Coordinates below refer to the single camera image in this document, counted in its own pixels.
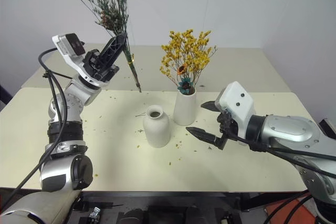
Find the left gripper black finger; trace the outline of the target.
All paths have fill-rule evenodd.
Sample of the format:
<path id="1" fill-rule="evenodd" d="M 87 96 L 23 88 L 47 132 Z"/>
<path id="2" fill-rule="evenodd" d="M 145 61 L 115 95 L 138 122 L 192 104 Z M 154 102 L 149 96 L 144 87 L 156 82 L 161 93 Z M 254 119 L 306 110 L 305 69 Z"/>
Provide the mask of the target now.
<path id="1" fill-rule="evenodd" d="M 103 63 L 114 63 L 124 49 L 124 34 L 112 37 L 100 53 Z"/>
<path id="2" fill-rule="evenodd" d="M 111 38 L 108 47 L 108 66 L 112 66 L 123 52 L 127 38 L 128 36 L 126 32 Z"/>

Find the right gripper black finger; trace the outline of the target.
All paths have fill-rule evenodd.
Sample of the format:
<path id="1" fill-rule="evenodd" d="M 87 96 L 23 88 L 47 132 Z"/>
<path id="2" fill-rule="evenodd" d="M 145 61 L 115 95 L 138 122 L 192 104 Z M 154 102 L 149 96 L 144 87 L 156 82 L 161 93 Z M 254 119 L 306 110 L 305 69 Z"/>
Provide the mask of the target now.
<path id="1" fill-rule="evenodd" d="M 197 127 L 186 127 L 185 129 L 198 140 L 213 145 L 220 150 L 223 150 L 227 143 L 227 138 L 217 137 L 214 134 L 207 133 L 204 129 Z"/>
<path id="2" fill-rule="evenodd" d="M 215 101 L 207 101 L 201 104 L 201 108 L 213 111 L 213 112 L 218 112 L 218 108 L 215 105 Z"/>

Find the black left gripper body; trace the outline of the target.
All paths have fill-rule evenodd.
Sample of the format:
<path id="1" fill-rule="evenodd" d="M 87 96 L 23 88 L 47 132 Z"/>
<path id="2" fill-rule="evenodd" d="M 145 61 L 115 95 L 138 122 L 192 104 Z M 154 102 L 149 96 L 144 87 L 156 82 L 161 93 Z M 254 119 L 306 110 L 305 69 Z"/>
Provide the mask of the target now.
<path id="1" fill-rule="evenodd" d="M 100 53 L 98 49 L 94 49 L 86 54 L 83 67 L 89 76 L 95 80 L 109 82 L 119 71 L 119 67 L 114 65 L 119 55 L 119 52 L 111 50 Z"/>

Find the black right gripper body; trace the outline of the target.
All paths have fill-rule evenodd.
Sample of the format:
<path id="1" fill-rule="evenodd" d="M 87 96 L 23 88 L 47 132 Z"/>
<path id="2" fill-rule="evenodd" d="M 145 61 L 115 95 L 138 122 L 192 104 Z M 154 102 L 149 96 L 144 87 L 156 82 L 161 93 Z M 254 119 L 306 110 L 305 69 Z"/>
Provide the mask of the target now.
<path id="1" fill-rule="evenodd" d="M 217 121 L 219 123 L 219 131 L 222 133 L 222 139 L 237 141 L 238 124 L 232 118 L 232 115 L 229 112 L 221 113 L 217 117 Z"/>

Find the yellow dried flower bouquet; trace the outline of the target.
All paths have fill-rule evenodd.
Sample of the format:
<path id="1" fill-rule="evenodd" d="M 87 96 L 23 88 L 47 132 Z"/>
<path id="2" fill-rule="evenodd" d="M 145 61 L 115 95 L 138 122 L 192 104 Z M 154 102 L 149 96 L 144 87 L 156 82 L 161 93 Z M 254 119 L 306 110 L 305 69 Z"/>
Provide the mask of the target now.
<path id="1" fill-rule="evenodd" d="M 216 53 L 216 46 L 209 46 L 211 31 L 201 31 L 194 36 L 193 30 L 171 31 L 169 43 L 162 45 L 164 56 L 160 72 L 171 80 L 183 95 L 192 95 L 202 71 Z"/>

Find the white tapered vase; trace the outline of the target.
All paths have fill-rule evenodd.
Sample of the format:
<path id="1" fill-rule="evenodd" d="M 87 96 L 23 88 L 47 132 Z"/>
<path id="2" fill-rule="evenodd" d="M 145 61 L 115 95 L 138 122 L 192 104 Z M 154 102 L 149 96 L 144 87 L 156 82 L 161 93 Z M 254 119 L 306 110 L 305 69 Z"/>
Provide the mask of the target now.
<path id="1" fill-rule="evenodd" d="M 193 88 L 192 94 L 185 95 L 181 91 L 177 93 L 173 111 L 173 120 L 176 124 L 188 126 L 195 121 L 196 94 L 197 91 L 195 88 Z"/>

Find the white bottle-shaped vase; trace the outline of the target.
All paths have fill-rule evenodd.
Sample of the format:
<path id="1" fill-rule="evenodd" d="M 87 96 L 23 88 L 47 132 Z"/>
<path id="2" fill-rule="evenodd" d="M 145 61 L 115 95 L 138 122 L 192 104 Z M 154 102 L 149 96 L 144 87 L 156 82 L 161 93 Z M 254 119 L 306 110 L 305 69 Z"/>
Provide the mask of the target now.
<path id="1" fill-rule="evenodd" d="M 159 105 L 151 105 L 147 108 L 143 128 L 148 144 L 152 147 L 162 148 L 170 141 L 170 119 Z"/>

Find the black object at room edge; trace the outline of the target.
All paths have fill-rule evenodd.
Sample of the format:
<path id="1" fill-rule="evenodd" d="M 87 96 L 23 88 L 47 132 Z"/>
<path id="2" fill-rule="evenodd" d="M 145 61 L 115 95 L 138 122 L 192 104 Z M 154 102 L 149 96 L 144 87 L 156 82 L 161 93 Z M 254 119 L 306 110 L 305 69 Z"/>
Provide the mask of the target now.
<path id="1" fill-rule="evenodd" d="M 324 118 L 319 122 L 320 129 L 329 138 L 336 140 L 336 126 L 328 119 Z"/>

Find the dark rounded shape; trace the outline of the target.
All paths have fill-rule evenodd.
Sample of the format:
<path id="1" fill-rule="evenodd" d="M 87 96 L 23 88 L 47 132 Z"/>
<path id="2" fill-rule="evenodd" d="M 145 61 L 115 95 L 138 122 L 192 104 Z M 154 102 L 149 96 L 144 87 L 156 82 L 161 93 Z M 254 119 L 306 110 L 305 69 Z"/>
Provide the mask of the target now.
<path id="1" fill-rule="evenodd" d="M 143 224 L 144 211 L 142 209 L 132 209 L 124 214 L 120 224 Z"/>

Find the small metal clip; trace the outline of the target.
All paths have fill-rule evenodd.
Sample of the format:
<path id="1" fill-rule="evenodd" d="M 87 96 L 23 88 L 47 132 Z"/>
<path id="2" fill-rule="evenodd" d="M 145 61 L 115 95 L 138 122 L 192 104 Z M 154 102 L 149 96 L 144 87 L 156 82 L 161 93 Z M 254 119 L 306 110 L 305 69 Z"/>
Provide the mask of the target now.
<path id="1" fill-rule="evenodd" d="M 99 207 L 94 207 L 92 212 L 89 214 L 91 220 L 99 221 L 101 214 L 101 209 Z"/>

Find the black table frame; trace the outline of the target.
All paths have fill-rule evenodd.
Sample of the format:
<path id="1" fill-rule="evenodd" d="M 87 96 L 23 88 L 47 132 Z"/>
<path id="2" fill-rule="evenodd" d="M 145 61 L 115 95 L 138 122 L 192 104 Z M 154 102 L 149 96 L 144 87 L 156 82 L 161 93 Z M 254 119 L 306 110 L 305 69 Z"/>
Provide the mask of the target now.
<path id="1" fill-rule="evenodd" d="M 222 199 L 232 208 L 249 211 L 255 208 L 279 203 L 289 198 L 306 195 L 302 191 L 285 192 L 223 192 L 223 191 L 82 191 L 75 200 L 73 209 L 89 210 L 93 207 L 111 209 L 116 204 L 114 198 L 121 199 L 155 199 L 155 200 L 191 200 L 191 199 Z"/>

